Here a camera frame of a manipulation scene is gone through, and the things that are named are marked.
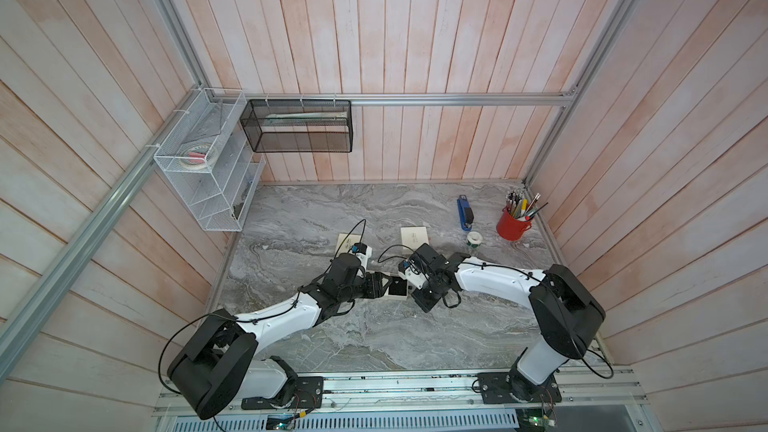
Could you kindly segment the cream drawer jewelry box front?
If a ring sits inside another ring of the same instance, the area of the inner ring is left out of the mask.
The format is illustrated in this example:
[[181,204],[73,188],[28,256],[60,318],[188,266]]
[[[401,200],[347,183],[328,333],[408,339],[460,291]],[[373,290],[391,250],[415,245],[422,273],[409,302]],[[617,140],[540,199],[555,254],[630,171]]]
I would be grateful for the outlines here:
[[337,255],[347,253],[351,250],[355,243],[358,243],[361,239],[359,234],[339,233],[337,236],[337,242],[335,245],[335,252]]

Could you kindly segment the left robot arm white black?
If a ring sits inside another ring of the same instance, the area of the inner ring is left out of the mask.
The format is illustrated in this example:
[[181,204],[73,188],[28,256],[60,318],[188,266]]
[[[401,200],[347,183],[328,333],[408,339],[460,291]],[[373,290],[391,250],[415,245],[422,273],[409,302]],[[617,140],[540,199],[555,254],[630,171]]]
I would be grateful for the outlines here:
[[256,312],[221,308],[194,322],[198,328],[167,366],[166,389],[179,394],[202,420],[215,418],[235,399],[261,400],[273,408],[300,403],[298,376],[287,362],[254,356],[296,332],[341,316],[344,304],[384,297],[392,277],[366,269],[370,253],[342,253],[293,297]]

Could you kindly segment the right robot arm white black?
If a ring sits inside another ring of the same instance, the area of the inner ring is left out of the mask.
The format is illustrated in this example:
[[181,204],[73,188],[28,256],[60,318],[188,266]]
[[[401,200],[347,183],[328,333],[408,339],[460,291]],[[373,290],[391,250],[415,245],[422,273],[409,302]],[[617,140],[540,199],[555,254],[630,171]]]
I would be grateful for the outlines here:
[[508,383],[517,397],[543,386],[569,361],[583,361],[606,312],[571,270],[553,264],[545,270],[521,269],[464,253],[447,258],[427,244],[398,265],[425,312],[449,292],[482,293],[532,311],[539,336],[518,357]]

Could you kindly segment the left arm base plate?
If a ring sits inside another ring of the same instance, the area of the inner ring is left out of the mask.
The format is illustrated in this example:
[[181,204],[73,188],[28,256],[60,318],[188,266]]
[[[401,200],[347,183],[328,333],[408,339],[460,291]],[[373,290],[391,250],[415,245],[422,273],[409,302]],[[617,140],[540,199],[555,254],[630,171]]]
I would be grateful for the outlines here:
[[308,411],[322,405],[324,378],[307,376],[289,379],[286,385],[273,398],[251,397],[241,401],[242,410],[265,410],[288,412],[289,410]]

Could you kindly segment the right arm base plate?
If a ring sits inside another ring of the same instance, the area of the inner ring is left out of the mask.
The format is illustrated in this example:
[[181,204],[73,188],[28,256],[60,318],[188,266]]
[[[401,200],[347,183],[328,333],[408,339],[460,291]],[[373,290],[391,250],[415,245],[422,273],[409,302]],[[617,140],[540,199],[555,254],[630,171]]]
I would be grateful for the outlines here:
[[555,375],[551,374],[540,385],[530,383],[514,371],[484,372],[477,375],[475,388],[483,403],[494,404],[552,404],[562,401]]

